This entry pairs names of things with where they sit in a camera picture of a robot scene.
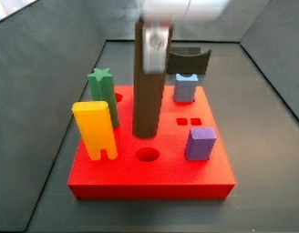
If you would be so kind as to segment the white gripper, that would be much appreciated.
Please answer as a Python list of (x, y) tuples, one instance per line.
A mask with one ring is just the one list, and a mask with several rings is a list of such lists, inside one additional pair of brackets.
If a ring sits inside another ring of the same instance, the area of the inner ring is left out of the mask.
[(230, 0), (141, 0), (143, 71), (161, 74), (167, 66), (169, 22), (210, 22), (223, 13)]

